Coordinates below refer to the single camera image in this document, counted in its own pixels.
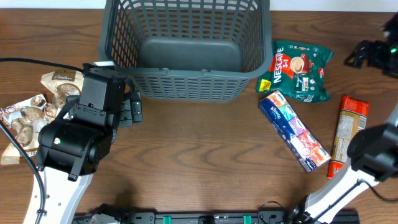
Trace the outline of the Kleenex tissue multipack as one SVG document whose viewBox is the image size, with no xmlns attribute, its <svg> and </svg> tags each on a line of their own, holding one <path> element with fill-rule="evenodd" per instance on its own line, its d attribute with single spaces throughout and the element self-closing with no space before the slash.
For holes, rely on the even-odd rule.
<svg viewBox="0 0 398 224">
<path fill-rule="evenodd" d="M 259 109 L 304 170 L 314 171 L 331 159 L 329 153 L 304 125 L 281 92 L 275 91 L 262 99 Z"/>
</svg>

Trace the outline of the red orange biscuit pack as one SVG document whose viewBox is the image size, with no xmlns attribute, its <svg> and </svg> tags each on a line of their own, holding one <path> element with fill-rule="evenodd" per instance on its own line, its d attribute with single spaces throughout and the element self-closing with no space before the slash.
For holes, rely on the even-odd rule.
<svg viewBox="0 0 398 224">
<path fill-rule="evenodd" d="M 348 146 L 352 138 L 365 129 L 370 104 L 344 96 L 331 152 L 327 177 L 333 178 L 348 158 Z"/>
</svg>

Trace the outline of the upper Pantree snack pouch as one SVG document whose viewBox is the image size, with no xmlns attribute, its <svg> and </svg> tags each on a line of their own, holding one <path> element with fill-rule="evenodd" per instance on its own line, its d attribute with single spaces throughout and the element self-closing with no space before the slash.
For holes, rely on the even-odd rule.
<svg viewBox="0 0 398 224">
<path fill-rule="evenodd" d="M 81 94 L 84 77 L 81 72 L 63 69 L 42 75 L 40 82 L 53 93 L 52 102 L 44 109 L 46 117 L 53 121 L 65 106 L 68 96 Z"/>
</svg>

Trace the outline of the lower Pantree snack pouch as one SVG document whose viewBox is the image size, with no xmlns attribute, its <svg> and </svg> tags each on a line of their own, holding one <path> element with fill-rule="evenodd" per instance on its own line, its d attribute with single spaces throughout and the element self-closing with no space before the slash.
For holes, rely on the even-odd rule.
<svg viewBox="0 0 398 224">
<path fill-rule="evenodd" d="M 43 94 L 39 94 L 1 108 L 1 121 L 11 131 L 16 132 L 14 138 L 31 159 L 34 159 L 37 153 L 38 135 L 41 129 L 50 122 L 44 113 L 46 106 L 47 100 Z"/>
</svg>

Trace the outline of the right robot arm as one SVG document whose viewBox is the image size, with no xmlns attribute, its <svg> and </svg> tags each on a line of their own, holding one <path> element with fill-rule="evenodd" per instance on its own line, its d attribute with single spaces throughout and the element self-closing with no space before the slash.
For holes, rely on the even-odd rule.
<svg viewBox="0 0 398 224">
<path fill-rule="evenodd" d="M 383 74 L 397 76 L 397 17 L 383 25 L 384 41 L 364 40 L 344 64 L 359 68 L 363 62 Z M 397 177 L 397 110 L 386 123 L 358 132 L 348 146 L 340 171 L 320 190 L 306 196 L 284 217 L 284 223 L 331 223 L 336 214 L 359 194 L 388 178 Z"/>
</svg>

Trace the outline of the green Nescafe coffee bag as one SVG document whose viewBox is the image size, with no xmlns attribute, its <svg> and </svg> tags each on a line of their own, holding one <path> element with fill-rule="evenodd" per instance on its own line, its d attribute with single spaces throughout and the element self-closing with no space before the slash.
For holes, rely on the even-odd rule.
<svg viewBox="0 0 398 224">
<path fill-rule="evenodd" d="M 272 49 L 272 63 L 257 81 L 258 93 L 279 91 L 304 103 L 330 99 L 324 87 L 325 67 L 334 55 L 330 49 L 288 40 L 275 41 Z"/>
</svg>

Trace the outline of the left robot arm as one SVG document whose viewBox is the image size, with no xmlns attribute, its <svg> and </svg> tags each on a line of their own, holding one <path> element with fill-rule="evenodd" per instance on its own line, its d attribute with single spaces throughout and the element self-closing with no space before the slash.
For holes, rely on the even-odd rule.
<svg viewBox="0 0 398 224">
<path fill-rule="evenodd" d="M 38 136 L 39 178 L 24 223 L 71 223 L 100 160 L 118 128 L 142 121 L 141 96 L 113 62 L 83 66 L 81 93 L 66 98 L 56 118 Z"/>
</svg>

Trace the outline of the grey plastic basket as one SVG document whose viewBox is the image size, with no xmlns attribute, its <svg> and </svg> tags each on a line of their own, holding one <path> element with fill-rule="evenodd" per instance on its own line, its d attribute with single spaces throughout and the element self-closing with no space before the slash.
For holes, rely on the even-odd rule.
<svg viewBox="0 0 398 224">
<path fill-rule="evenodd" d="M 148 98 L 229 101 L 272 63 L 269 0 L 108 0 L 98 46 Z"/>
</svg>

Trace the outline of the pantree snack pouch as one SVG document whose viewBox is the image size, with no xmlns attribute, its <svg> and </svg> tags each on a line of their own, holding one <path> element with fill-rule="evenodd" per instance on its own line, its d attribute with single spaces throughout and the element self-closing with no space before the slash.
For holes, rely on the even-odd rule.
<svg viewBox="0 0 398 224">
<path fill-rule="evenodd" d="M 81 94 L 84 77 L 81 72 L 63 69 L 42 75 L 40 82 L 53 93 L 52 102 L 44 109 L 46 117 L 53 121 L 65 106 L 68 96 Z"/>
<path fill-rule="evenodd" d="M 39 94 L 1 108 L 1 121 L 11 131 L 16 132 L 14 138 L 31 159 L 34 159 L 37 153 L 38 135 L 41 129 L 50 122 L 44 113 L 46 106 L 47 100 L 43 94 Z"/>
</svg>

